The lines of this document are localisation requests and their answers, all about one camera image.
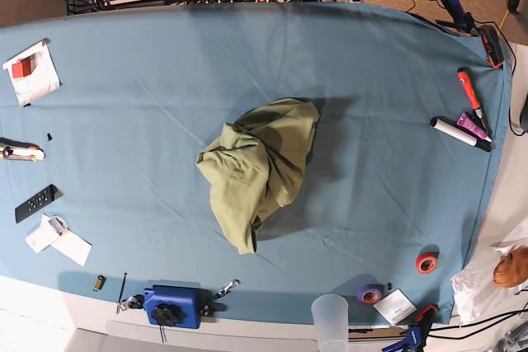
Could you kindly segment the olive green t-shirt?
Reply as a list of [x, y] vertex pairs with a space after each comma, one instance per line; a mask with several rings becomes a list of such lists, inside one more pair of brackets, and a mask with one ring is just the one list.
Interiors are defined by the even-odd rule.
[[318, 120], [313, 103], [282, 98], [224, 124], [198, 154], [213, 215], [239, 254], [256, 253], [264, 222], [295, 200]]

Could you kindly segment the silver carabiner clip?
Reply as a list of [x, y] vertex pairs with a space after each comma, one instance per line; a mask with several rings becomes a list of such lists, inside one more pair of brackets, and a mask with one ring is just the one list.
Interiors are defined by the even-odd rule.
[[238, 287], [239, 285], [240, 285], [240, 281], [238, 279], [232, 279], [224, 287], [220, 288], [217, 291], [217, 293], [214, 295], [213, 299], [223, 298], [224, 296], [229, 294], [232, 289]]

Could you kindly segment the blue table cloth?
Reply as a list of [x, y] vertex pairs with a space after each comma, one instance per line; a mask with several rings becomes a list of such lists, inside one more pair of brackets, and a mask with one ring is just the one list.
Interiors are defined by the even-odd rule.
[[[353, 324], [382, 317], [356, 301], [392, 284], [437, 320], [469, 259], [508, 131], [512, 65], [492, 68], [481, 40], [373, 5], [218, 4], [102, 12], [1, 30], [7, 60], [39, 40], [61, 82], [20, 107], [1, 76], [1, 134], [40, 145], [41, 162], [1, 164], [1, 273], [114, 301], [157, 281], [216, 290], [224, 317], [309, 324], [315, 298], [344, 296]], [[467, 68], [492, 150], [432, 128], [468, 113]], [[226, 123], [292, 97], [320, 114], [304, 182], [241, 255], [218, 225], [199, 152]], [[47, 134], [53, 139], [47, 140]], [[15, 209], [53, 184], [62, 196], [21, 223]], [[26, 236], [60, 216], [92, 245], [80, 266]], [[438, 253], [436, 269], [415, 260]]]

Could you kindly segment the translucent plastic cup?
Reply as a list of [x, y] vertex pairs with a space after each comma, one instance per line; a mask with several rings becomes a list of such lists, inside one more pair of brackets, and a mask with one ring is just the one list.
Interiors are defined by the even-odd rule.
[[311, 313], [320, 352], [348, 351], [348, 302], [336, 294], [313, 301]]

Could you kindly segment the purple tape roll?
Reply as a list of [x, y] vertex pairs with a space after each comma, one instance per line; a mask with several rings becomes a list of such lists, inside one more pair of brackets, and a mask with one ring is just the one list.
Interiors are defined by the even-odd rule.
[[356, 293], [356, 300], [364, 304], [375, 304], [382, 297], [384, 286], [382, 284], [367, 284], [362, 286]]

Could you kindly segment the black zip tie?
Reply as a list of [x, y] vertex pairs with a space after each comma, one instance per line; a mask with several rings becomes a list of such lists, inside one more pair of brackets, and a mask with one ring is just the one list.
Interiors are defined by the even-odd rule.
[[125, 290], [126, 278], [127, 278], [127, 273], [125, 272], [123, 274], [121, 285], [120, 285], [120, 292], [119, 292], [119, 297], [117, 299], [117, 305], [116, 305], [116, 311], [115, 311], [116, 314], [119, 314], [121, 311], [121, 302], [122, 302], [123, 294]]

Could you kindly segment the white lint roller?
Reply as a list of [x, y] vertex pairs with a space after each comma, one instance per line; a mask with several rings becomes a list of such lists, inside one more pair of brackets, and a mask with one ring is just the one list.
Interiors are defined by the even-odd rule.
[[462, 130], [462, 128], [456, 124], [452, 124], [450, 121], [441, 119], [440, 117], [433, 117], [430, 120], [430, 125], [432, 128], [439, 130], [444, 134], [448, 134], [471, 147], [478, 148], [486, 153], [490, 153], [492, 150], [491, 146], [486, 141], [470, 132]]

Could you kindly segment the orange tape roll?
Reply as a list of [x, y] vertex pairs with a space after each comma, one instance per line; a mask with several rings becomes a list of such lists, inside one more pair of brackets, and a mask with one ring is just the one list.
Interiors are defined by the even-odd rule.
[[415, 260], [415, 267], [419, 274], [427, 275], [433, 272], [438, 265], [437, 252], [425, 252]]

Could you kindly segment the white printed card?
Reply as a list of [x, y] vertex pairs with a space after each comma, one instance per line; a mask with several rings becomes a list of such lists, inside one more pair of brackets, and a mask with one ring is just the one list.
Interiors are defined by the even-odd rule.
[[399, 324], [416, 311], [416, 307], [400, 289], [379, 300], [374, 308], [391, 326]]

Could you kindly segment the pink tube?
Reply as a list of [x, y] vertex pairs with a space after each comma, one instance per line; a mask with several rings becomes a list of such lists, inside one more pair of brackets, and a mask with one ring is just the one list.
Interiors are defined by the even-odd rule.
[[487, 141], [487, 142], [492, 142], [492, 139], [488, 136], [488, 134], [484, 131], [483, 128], [479, 127], [474, 121], [473, 119], [469, 116], [468, 113], [463, 113], [456, 121], [456, 124], [463, 128], [463, 129], [466, 129], [467, 131], [471, 132], [472, 134], [474, 134], [475, 136], [477, 136], [478, 138], [484, 140], [484, 141]]

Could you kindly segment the small green battery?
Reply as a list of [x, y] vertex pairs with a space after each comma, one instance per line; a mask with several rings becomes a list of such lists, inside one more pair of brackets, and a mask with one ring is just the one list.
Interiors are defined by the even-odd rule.
[[93, 285], [92, 290], [94, 292], [98, 292], [102, 289], [104, 283], [106, 281], [106, 277], [104, 275], [98, 275], [95, 284]]

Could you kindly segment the white paper card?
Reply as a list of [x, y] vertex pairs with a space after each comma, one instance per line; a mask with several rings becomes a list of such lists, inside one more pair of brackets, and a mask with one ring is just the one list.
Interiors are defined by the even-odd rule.
[[92, 245], [72, 231], [65, 232], [51, 246], [80, 266], [85, 266]]

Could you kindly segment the black remote control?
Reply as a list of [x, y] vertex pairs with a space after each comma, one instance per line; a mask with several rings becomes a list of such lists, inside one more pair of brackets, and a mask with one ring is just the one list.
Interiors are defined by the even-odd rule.
[[31, 215], [36, 214], [38, 211], [42, 210], [49, 204], [55, 202], [62, 195], [62, 192], [55, 185], [50, 184], [46, 186], [43, 190], [31, 196], [29, 199], [26, 199], [24, 202], [22, 202], [19, 206], [16, 207], [16, 223], [21, 223], [22, 221], [29, 218]]

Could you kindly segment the white card box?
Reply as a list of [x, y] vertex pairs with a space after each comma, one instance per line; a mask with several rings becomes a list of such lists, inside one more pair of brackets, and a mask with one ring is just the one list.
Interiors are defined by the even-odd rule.
[[26, 243], [34, 253], [39, 253], [58, 241], [67, 231], [67, 225], [60, 216], [43, 214], [40, 225], [26, 236]]

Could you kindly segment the blue black bar clamp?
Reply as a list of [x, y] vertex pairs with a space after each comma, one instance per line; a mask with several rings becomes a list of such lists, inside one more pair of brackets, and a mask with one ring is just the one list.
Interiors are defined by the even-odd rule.
[[436, 23], [455, 29], [458, 32], [470, 34], [473, 36], [479, 35], [479, 30], [475, 25], [473, 16], [462, 7], [460, 0], [440, 0], [444, 8], [449, 13], [452, 21], [436, 20]]

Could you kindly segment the blue spring clamp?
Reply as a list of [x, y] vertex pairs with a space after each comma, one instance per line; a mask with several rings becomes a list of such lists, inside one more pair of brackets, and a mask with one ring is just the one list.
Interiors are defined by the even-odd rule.
[[401, 341], [386, 346], [381, 351], [423, 351], [437, 311], [437, 305], [428, 305], [415, 316], [415, 322], [407, 329]]

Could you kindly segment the orange black clamp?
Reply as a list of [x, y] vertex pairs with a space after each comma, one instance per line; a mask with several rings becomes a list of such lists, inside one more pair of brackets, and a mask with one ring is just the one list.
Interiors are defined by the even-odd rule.
[[480, 26], [478, 32], [486, 50], [490, 65], [492, 68], [500, 68], [503, 64], [504, 57], [496, 29], [493, 26], [486, 24]]

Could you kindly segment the orange white utility knife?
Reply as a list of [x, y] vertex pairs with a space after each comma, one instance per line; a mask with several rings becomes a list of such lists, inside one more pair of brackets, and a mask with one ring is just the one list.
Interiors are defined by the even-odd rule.
[[1, 158], [37, 162], [45, 158], [45, 152], [32, 143], [1, 138]]

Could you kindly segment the small orange box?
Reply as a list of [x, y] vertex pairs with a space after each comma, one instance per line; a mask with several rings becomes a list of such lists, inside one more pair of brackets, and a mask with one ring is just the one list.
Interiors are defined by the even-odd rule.
[[12, 77], [20, 79], [28, 77], [32, 73], [31, 61], [29, 59], [23, 59], [15, 62], [11, 65]]

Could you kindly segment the white plastic bag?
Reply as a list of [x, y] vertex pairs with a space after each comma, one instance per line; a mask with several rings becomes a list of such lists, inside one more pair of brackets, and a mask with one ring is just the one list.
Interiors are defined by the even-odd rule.
[[493, 271], [510, 251], [527, 247], [527, 220], [520, 222], [500, 243], [478, 253], [451, 278], [457, 314], [462, 324], [470, 324], [493, 310], [498, 304], [527, 287], [527, 280], [512, 288], [493, 281]]

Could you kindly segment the brown bread roll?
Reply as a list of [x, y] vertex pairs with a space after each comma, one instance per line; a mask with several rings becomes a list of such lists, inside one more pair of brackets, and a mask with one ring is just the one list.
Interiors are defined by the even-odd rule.
[[493, 271], [493, 281], [500, 287], [512, 288], [527, 278], [527, 247], [518, 247], [502, 257]]

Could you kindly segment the blue clamp mount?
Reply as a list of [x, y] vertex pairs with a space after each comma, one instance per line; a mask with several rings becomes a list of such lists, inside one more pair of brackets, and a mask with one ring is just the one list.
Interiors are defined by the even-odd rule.
[[215, 308], [212, 296], [198, 288], [154, 285], [143, 290], [143, 308], [152, 325], [198, 329]]

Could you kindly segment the orange handled screwdriver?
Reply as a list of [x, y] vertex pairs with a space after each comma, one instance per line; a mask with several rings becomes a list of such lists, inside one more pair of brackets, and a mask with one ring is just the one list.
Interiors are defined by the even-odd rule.
[[474, 90], [473, 83], [471, 82], [468, 69], [459, 68], [457, 71], [457, 77], [460, 81], [461, 86], [464, 89], [466, 96], [469, 98], [472, 109], [475, 115], [478, 117], [481, 125], [483, 126], [483, 129], [485, 131], [488, 131], [488, 126], [485, 121], [482, 106], [480, 105], [479, 99]]

